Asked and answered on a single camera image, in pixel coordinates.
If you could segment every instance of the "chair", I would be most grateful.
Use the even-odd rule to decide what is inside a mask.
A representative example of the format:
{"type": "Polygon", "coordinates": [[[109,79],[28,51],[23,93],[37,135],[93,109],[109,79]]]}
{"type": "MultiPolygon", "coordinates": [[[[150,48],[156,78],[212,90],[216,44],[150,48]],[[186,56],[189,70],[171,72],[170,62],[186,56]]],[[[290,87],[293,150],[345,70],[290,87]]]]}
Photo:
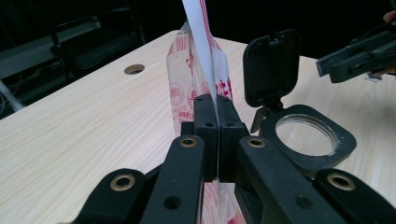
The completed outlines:
{"type": "Polygon", "coordinates": [[[145,44],[133,6],[116,0],[47,2],[53,42],[50,50],[60,60],[66,77],[83,77],[145,44]],[[81,27],[84,31],[76,32],[81,27]],[[72,37],[60,37],[61,32],[73,29],[72,37]]]}

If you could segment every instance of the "plastic bag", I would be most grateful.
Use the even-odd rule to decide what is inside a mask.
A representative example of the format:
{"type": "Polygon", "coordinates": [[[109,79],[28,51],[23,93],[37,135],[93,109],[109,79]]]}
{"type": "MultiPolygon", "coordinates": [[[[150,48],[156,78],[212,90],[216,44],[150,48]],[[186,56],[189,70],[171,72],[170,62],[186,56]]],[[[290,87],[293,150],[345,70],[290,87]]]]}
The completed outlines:
{"type": "MultiPolygon", "coordinates": [[[[205,75],[186,21],[177,33],[166,58],[172,116],[176,135],[183,121],[193,121],[193,99],[201,94],[213,93],[232,99],[227,56],[210,33],[207,33],[212,61],[212,77],[205,75]]],[[[233,196],[233,184],[219,181],[205,183],[202,223],[246,223],[233,196]]]]}

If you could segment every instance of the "light wood surface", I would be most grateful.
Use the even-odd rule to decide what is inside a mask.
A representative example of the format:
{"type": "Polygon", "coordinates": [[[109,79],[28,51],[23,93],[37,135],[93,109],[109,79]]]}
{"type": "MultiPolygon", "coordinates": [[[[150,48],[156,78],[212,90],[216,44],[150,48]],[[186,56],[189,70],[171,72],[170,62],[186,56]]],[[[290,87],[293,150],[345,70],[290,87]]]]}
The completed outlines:
{"type": "MultiPolygon", "coordinates": [[[[175,137],[165,63],[175,36],[170,32],[0,121],[0,223],[70,222],[108,173],[120,168],[146,173],[163,162],[175,137]],[[145,70],[126,75],[132,64],[145,70]]],[[[246,45],[217,40],[228,56],[234,105],[250,127],[257,108],[244,98],[246,45]]],[[[301,58],[299,81],[282,99],[284,106],[309,105],[352,132],[358,146],[337,168],[395,206],[394,77],[332,84],[318,76],[315,62],[301,58]]],[[[318,138],[311,131],[286,128],[279,134],[288,145],[312,148],[318,138]]]]}

